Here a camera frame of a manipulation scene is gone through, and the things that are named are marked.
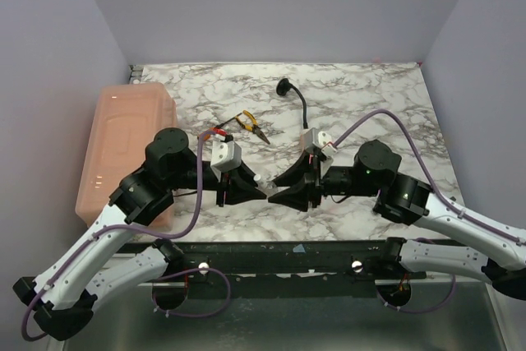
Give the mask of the white nail polish cap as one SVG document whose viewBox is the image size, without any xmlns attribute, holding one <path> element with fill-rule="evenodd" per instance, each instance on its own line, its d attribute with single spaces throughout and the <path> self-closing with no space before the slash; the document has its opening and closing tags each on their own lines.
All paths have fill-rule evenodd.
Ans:
<svg viewBox="0 0 526 351">
<path fill-rule="evenodd" d="M 253 177 L 253 181 L 256 183 L 256 186 L 260 191 L 264 192 L 265 194 L 267 193 L 268 188 L 266 181 L 262 178 L 260 174 L 255 174 Z"/>
</svg>

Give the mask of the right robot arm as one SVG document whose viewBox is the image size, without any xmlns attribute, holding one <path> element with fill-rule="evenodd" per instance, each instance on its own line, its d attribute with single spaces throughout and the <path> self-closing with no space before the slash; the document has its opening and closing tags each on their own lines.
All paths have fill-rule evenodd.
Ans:
<svg viewBox="0 0 526 351">
<path fill-rule="evenodd" d="M 394 239 L 378 258 L 379 271 L 435 271 L 490 284 L 497 292 L 525 298 L 525 231 L 490 219 L 443 196 L 431 184 L 399 171 L 400 155 L 374 140 L 360 146 L 351 166 L 332 166 L 326 149 L 310 149 L 274 183 L 273 204 L 307 211 L 324 196 L 373 197 L 374 213 L 396 224 L 440 233 L 451 245 Z"/>
</svg>

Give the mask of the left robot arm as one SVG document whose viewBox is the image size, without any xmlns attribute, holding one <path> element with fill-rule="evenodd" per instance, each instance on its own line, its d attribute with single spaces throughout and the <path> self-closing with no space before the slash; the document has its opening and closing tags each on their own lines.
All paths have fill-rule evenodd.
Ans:
<svg viewBox="0 0 526 351">
<path fill-rule="evenodd" d="M 159 131 L 145 148 L 143 164 L 119 183 L 75 244 L 40 275 L 15 282 L 13 290 L 26 306 L 24 340 L 69 339 L 117 291 L 158 277 L 175 280 L 182 261 L 173 241 L 195 228 L 205 191 L 215 192 L 218 206 L 266 198 L 231 136 L 207 130 L 199 135 L 196 152 L 188 145 L 179 128 Z M 196 192 L 189 224 L 177 233 L 153 230 L 153 220 L 173 204 L 174 191 L 184 188 Z"/>
</svg>

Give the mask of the clear nail polish bottle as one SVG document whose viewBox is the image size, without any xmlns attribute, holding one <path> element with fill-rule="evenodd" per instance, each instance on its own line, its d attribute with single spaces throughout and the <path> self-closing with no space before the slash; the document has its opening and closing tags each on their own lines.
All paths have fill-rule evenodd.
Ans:
<svg viewBox="0 0 526 351">
<path fill-rule="evenodd" d="M 279 188 L 275 185 L 274 182 L 268 182 L 265 185 L 265 193 L 268 197 L 271 197 L 279 192 Z"/>
</svg>

